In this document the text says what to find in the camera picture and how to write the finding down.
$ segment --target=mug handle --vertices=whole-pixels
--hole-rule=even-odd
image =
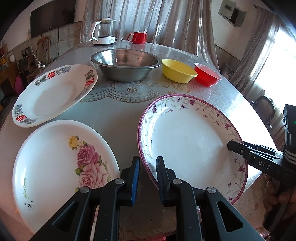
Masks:
[[[100,31],[100,26],[101,26],[101,22],[94,22],[91,26],[90,32],[89,32],[89,38],[93,39],[95,41],[98,41],[98,39],[94,36],[94,32],[96,29],[96,26],[99,25],[99,31]]]
[[[129,34],[129,35],[128,35],[128,38],[129,38],[131,35],[133,35],[133,33],[132,33],[132,34]],[[128,38],[127,38],[127,41],[132,42],[132,40],[129,40]]]

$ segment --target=pink plate rim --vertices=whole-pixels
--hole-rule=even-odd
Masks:
[[[241,143],[243,144],[243,140],[242,138],[240,137],[237,129],[234,127],[234,125],[231,123],[231,121],[221,112],[219,111],[215,106],[211,105],[210,103],[200,99],[200,98],[197,98],[195,96],[191,96],[191,95],[185,95],[185,94],[168,94],[168,95],[163,95],[163,96],[160,96],[158,98],[156,98],[154,101],[152,101],[147,107],[146,109],[144,110],[142,116],[141,116],[141,119],[140,119],[140,122],[139,122],[139,125],[138,125],[138,135],[137,135],[137,138],[138,138],[138,150],[139,150],[139,153],[140,153],[140,157],[141,157],[141,161],[142,161],[142,164],[144,165],[147,173],[149,174],[151,180],[153,181],[153,183],[155,184],[155,186],[158,188],[158,184],[157,184],[157,180],[154,178],[153,174],[151,173],[149,167],[148,167],[148,164],[146,161],[144,161],[144,154],[143,154],[143,151],[142,151],[142,142],[140,141],[141,140],[141,128],[142,128],[142,125],[143,125],[143,120],[144,120],[144,116],[146,115],[147,111],[151,108],[151,106],[153,106],[157,101],[159,100],[162,100],[164,98],[168,98],[168,97],[176,97],[176,96],[182,96],[182,97],[187,97],[187,98],[192,98],[192,99],[195,99],[195,100],[198,100],[204,104],[207,104],[209,105],[210,107],[212,107],[213,109],[215,109],[217,112],[219,112],[219,114],[221,114],[230,124],[231,126],[233,127],[233,129],[235,130],[235,132],[237,133]],[[244,191],[244,188],[246,186],[246,183],[247,183],[247,179],[248,179],[248,164],[247,164],[247,161],[245,162],[246,163],[246,175],[245,175],[245,179],[244,179],[244,184],[242,186],[242,189],[241,191],[239,192],[239,194],[237,195],[237,197],[231,202],[231,204],[233,205],[239,198],[240,196],[242,195],[243,191]]]

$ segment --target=red double happiness symbol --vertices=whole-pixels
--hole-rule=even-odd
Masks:
[[[27,118],[25,115],[20,115],[20,116],[16,117],[16,120],[17,121],[22,121],[25,118]]]
[[[87,81],[85,83],[85,86],[84,87],[91,85],[93,82],[94,82],[94,78],[92,78],[91,80]]]
[[[54,72],[54,71],[48,73],[48,78],[50,79],[50,78],[52,78],[52,77],[55,77],[55,72]]]

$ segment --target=hand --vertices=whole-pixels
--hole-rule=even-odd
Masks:
[[[291,189],[288,189],[282,192],[278,197],[276,197],[275,196],[276,187],[272,183],[271,177],[266,175],[265,180],[268,182],[264,191],[263,205],[267,211],[271,211],[273,206],[277,205],[278,203],[289,202],[291,191],[292,191]],[[287,219],[293,216],[295,213],[296,213],[296,192],[294,191],[283,219]]]

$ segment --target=plate with purple floral rim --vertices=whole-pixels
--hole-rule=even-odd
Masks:
[[[12,109],[13,122],[33,127],[62,114],[79,102],[98,80],[88,65],[65,65],[34,79],[20,94]]]
[[[234,204],[242,194],[248,166],[227,149],[243,143],[227,117],[211,104],[184,94],[157,98],[144,111],[138,127],[142,162],[157,186],[156,158],[193,187],[215,187]]]
[[[36,233],[79,188],[103,187],[119,176],[102,136],[83,123],[57,120],[39,127],[21,146],[13,196],[23,221]]]

